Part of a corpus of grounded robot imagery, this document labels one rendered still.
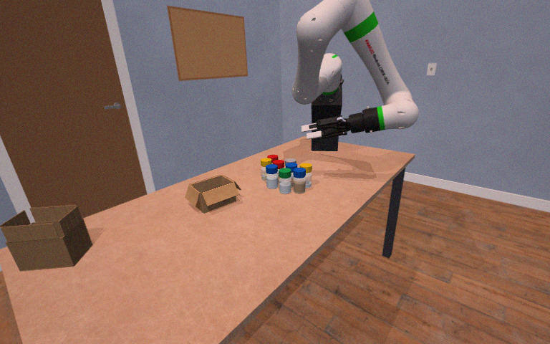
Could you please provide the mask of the green-capped bottle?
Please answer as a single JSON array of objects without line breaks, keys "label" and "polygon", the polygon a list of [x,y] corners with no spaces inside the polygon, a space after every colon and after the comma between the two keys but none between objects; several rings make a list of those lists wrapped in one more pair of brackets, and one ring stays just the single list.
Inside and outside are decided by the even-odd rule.
[{"label": "green-capped bottle", "polygon": [[291,193],[291,169],[281,168],[279,169],[279,192],[281,194]]}]

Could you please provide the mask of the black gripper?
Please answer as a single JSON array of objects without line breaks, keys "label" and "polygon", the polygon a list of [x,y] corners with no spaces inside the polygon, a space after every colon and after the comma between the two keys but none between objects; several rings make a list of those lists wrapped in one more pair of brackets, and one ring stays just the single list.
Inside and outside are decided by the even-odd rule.
[{"label": "black gripper", "polygon": [[363,132],[364,126],[362,121],[362,113],[356,113],[349,115],[349,118],[342,118],[341,115],[333,118],[326,118],[318,120],[317,123],[303,125],[301,127],[302,132],[311,130],[329,128],[323,131],[317,131],[313,133],[307,133],[307,140],[313,138],[331,138],[339,135],[347,135],[347,131],[351,133]]}]

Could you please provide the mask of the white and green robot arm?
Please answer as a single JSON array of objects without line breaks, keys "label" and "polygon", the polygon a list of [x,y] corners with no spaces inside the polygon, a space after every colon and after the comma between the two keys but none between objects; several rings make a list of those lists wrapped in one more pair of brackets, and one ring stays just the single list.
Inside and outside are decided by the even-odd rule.
[{"label": "white and green robot arm", "polygon": [[419,110],[393,64],[370,0],[323,0],[301,17],[296,27],[298,65],[293,98],[302,105],[338,99],[339,85],[344,82],[342,61],[325,52],[340,29],[364,62],[384,104],[362,111],[365,132],[412,126]]}]

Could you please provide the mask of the yellow-capped bottle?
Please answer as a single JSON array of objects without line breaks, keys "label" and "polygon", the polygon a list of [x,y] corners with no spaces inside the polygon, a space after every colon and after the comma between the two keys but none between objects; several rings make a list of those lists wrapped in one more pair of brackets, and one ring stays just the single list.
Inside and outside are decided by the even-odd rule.
[{"label": "yellow-capped bottle", "polygon": [[310,188],[312,187],[312,164],[310,163],[302,163],[300,164],[300,168],[305,168],[306,169],[306,175],[305,175],[305,179],[306,179],[306,188]]},{"label": "yellow-capped bottle", "polygon": [[266,166],[272,164],[271,158],[262,158],[261,159],[261,180],[266,181]]}]

